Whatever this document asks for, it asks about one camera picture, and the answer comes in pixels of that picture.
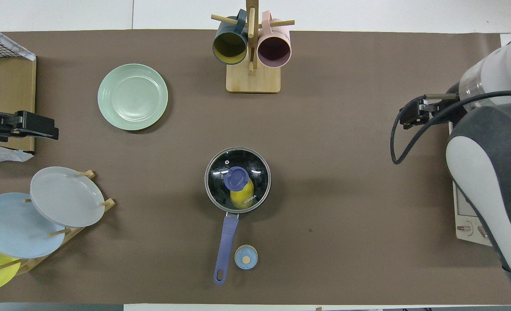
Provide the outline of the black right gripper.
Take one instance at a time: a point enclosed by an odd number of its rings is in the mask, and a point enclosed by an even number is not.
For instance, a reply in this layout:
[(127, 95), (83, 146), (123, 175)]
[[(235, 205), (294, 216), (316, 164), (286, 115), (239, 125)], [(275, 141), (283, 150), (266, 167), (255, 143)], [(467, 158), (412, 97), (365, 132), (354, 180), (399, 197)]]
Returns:
[(400, 125), (404, 130), (407, 130), (413, 126), (424, 125), (433, 117), (433, 119), (436, 119), (433, 125), (452, 123), (453, 127), (457, 126), (461, 118), (467, 114), (467, 110), (463, 106), (453, 109), (442, 118), (437, 117), (437, 114), (441, 111), (459, 102), (459, 83), (451, 86), (447, 94), (456, 94), (456, 98), (454, 100), (441, 100), (437, 103), (432, 103), (427, 98), (418, 98), (416, 100), (416, 110), (400, 110)]

